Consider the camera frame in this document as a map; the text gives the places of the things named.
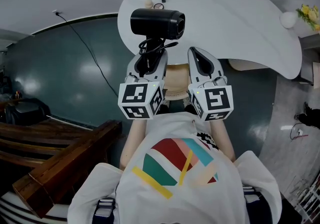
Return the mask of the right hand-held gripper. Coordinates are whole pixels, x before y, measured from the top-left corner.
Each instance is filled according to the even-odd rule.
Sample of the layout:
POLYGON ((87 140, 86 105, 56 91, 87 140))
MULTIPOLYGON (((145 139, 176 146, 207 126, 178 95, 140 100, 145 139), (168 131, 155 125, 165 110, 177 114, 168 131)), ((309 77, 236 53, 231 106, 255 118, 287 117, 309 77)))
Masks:
POLYGON ((197 115, 204 122, 226 119, 234 110, 233 92, 220 61, 198 47, 190 47, 187 54, 191 80, 188 90, 197 115), (199 82, 199 75, 214 80, 199 82))

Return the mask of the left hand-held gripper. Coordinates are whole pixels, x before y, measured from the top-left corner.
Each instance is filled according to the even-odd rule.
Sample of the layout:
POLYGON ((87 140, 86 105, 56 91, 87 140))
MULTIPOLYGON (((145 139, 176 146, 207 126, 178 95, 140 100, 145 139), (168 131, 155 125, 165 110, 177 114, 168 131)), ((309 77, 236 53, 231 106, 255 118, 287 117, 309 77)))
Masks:
POLYGON ((151 63, 150 79, 143 77, 143 56, 137 54, 127 66, 125 83, 120 84, 118 106, 129 120, 153 119, 158 112, 164 96, 168 53, 155 55, 151 63))

